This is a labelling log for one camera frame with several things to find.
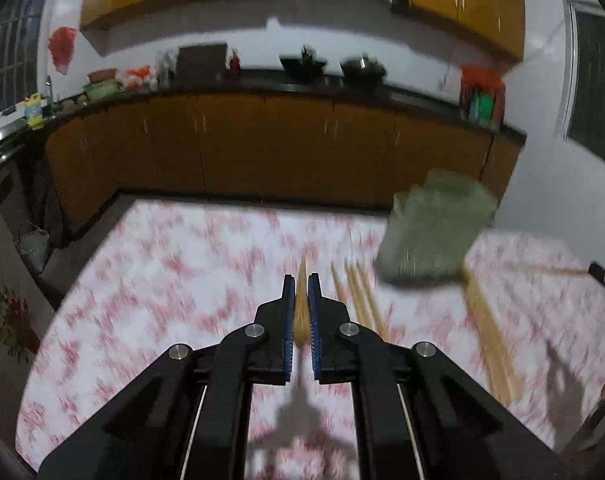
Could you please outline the brown lower kitchen cabinets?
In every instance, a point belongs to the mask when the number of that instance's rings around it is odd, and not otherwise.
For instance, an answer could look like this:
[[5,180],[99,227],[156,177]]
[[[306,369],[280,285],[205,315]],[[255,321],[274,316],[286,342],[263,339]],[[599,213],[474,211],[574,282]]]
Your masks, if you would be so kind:
[[525,143],[417,105],[229,90],[86,107],[45,154],[79,231],[124,190],[383,209],[441,169],[503,196]]

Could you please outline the wooden chopstick far left pair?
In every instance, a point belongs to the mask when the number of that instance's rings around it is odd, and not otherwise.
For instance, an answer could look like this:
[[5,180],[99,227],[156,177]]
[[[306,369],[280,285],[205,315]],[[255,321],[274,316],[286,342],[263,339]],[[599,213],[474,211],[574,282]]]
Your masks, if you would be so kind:
[[331,277],[333,278],[337,299],[342,304],[348,304],[347,296],[345,296],[345,289],[342,286],[342,281],[340,279],[334,262],[331,263]]

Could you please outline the thin wooden chopstick leftmost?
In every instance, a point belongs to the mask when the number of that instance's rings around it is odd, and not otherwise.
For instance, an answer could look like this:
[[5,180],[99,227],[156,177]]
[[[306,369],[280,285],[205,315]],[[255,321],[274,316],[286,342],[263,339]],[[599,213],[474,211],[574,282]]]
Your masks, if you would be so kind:
[[355,268],[357,269],[357,276],[359,277],[365,298],[365,311],[367,312],[369,320],[372,322],[371,327],[384,341],[388,341],[387,325],[381,314],[372,286],[369,284],[367,274],[360,262],[355,264]]

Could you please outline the floral pink white tablecloth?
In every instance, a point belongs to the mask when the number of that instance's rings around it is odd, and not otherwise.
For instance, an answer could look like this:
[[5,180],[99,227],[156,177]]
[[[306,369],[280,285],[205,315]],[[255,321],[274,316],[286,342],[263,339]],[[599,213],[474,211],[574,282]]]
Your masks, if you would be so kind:
[[374,217],[139,200],[72,284],[16,448],[47,479],[564,477],[605,382],[605,288],[488,230],[386,284]]

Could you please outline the green perforated utensil holder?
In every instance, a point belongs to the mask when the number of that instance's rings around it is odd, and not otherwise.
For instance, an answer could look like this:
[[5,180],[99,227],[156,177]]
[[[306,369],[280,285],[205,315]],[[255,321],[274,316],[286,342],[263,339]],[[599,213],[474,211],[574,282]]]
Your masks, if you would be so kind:
[[467,252],[490,226],[499,201],[479,181],[432,169],[423,185],[393,196],[373,269],[400,287],[459,282]]

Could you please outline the window with grille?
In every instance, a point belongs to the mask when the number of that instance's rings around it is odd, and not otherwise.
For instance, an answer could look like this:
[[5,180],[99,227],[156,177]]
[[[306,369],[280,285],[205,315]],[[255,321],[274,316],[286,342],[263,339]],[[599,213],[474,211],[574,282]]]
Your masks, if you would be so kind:
[[605,164],[605,10],[564,0],[566,57],[561,136]]

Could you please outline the red and green bags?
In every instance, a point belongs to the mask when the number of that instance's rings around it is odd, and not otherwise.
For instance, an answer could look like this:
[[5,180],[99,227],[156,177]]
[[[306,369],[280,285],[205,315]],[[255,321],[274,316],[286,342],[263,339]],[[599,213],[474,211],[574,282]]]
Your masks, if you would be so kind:
[[471,124],[499,130],[506,107],[506,86],[492,68],[463,66],[459,88],[459,111]]

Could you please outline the black wok left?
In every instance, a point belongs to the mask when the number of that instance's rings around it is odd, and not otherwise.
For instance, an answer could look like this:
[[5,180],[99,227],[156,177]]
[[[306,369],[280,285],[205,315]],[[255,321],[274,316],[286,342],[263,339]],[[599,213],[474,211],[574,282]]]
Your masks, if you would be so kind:
[[280,62],[286,76],[296,84],[317,84],[327,65],[325,58],[318,58],[311,46],[303,46],[298,56],[281,55]]

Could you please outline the black wok with lid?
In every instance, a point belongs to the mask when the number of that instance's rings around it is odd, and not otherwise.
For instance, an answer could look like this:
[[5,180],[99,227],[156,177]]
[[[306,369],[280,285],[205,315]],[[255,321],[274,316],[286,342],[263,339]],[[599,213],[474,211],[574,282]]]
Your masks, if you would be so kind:
[[387,76],[385,66],[367,54],[360,58],[345,58],[340,62],[340,68],[345,84],[361,90],[378,88]]

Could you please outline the dark box on counter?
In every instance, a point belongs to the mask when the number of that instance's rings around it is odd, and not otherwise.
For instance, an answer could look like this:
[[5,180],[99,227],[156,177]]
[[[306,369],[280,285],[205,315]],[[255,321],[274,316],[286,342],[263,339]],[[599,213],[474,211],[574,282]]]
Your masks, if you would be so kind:
[[176,61],[176,84],[196,86],[213,81],[226,70],[228,44],[193,44],[180,47]]

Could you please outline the yellow detergent bottle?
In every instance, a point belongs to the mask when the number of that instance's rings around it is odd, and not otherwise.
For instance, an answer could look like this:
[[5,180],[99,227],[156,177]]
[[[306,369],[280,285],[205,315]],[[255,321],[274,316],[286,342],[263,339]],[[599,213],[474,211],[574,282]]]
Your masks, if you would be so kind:
[[42,112],[42,96],[39,92],[34,92],[31,96],[24,99],[25,120],[31,130],[37,130],[44,126],[44,117]]

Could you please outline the left side window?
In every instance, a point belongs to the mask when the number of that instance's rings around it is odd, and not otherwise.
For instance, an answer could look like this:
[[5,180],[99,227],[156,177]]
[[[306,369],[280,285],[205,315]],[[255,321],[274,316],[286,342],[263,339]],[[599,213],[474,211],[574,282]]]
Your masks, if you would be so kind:
[[48,0],[0,6],[0,117],[39,89],[39,50]]

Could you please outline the red plastic bag on wall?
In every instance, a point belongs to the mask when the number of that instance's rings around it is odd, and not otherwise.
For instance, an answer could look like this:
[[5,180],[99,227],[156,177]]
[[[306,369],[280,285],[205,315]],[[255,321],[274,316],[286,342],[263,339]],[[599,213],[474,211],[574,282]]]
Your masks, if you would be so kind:
[[66,75],[75,54],[77,29],[60,26],[48,38],[48,52],[57,73]]

